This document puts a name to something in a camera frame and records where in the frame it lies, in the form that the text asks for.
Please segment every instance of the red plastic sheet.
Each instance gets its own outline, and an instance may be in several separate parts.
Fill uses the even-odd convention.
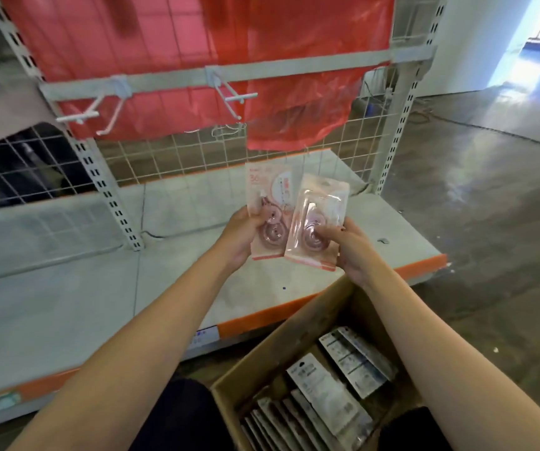
[[[155,73],[262,60],[387,49],[394,0],[2,0],[48,82]],[[235,82],[231,103],[248,122],[248,147],[297,150],[346,121],[368,69]],[[65,101],[64,113],[92,100]],[[80,138],[104,129],[100,118],[71,124]],[[212,88],[138,93],[110,140],[161,137],[235,119]]]

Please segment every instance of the hand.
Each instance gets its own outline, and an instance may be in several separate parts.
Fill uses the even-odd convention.
[[[251,215],[244,205],[237,210],[230,220],[212,250],[217,256],[226,260],[229,274],[238,270],[251,254],[251,242],[257,229],[264,224],[266,218],[262,215]]]
[[[356,223],[345,217],[343,226],[322,225],[316,227],[315,231],[339,244],[337,267],[341,267],[356,285],[366,287],[374,248]]]

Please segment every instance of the concrete floor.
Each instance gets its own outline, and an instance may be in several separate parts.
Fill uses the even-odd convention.
[[[436,115],[540,139],[540,99],[513,90],[426,104]],[[417,293],[540,405],[540,145],[413,115],[383,197],[452,262]],[[179,372],[210,385],[254,344]],[[28,419],[0,426],[0,450]]]

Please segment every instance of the white wall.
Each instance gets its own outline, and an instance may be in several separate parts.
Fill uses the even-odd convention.
[[[417,96],[483,90],[506,81],[540,0],[449,0]]]

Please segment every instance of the pink packaging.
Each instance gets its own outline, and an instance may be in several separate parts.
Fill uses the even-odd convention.
[[[349,183],[304,174],[284,257],[325,271],[337,267],[339,244],[316,234],[318,225],[342,225]]]
[[[251,258],[284,256],[293,216],[291,167],[271,162],[246,163],[245,174],[249,215],[268,215],[251,242]]]

